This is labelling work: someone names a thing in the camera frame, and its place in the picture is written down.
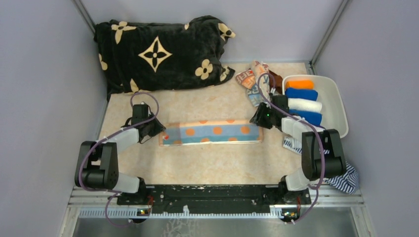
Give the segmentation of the orange polka dot towel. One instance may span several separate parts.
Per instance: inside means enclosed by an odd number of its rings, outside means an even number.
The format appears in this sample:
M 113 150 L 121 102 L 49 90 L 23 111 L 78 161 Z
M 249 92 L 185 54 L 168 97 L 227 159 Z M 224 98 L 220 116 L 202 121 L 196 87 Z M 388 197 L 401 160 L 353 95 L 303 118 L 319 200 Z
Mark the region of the orange polka dot towel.
M 159 134 L 160 146 L 261 143 L 263 128 L 248 120 L 200 120 L 168 123 Z

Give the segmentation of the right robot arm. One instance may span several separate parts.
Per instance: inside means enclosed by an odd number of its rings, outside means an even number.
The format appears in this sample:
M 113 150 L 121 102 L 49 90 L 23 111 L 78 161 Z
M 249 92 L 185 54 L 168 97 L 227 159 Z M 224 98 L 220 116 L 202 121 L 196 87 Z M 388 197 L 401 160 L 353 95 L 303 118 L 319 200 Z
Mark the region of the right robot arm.
M 292 203 L 302 191 L 347 171 L 339 132 L 316 127 L 291 113 L 285 96 L 274 95 L 261 102 L 250 122 L 262 128 L 275 127 L 301 144 L 301 168 L 279 182 L 278 197 L 283 203 Z

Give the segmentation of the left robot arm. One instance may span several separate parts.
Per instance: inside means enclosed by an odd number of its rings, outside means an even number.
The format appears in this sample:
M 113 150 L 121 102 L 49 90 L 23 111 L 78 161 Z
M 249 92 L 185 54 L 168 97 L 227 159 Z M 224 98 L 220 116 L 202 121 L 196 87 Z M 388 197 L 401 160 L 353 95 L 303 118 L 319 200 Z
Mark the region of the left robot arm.
M 90 192 L 118 193 L 120 205 L 146 203 L 150 196 L 144 179 L 121 173 L 118 155 L 133 145 L 147 142 L 165 129 L 149 105 L 144 102 L 134 105 L 132 117 L 114 135 L 82 142 L 75 185 Z

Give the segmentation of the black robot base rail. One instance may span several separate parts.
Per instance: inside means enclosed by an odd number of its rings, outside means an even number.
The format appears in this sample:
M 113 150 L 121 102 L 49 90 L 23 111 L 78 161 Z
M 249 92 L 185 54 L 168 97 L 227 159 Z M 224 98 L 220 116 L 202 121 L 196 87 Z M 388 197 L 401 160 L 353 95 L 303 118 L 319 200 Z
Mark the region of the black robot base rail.
M 150 218 L 298 219 L 311 205 L 308 189 L 288 191 L 277 185 L 153 185 L 123 193 L 118 205 L 143 205 L 138 215 Z

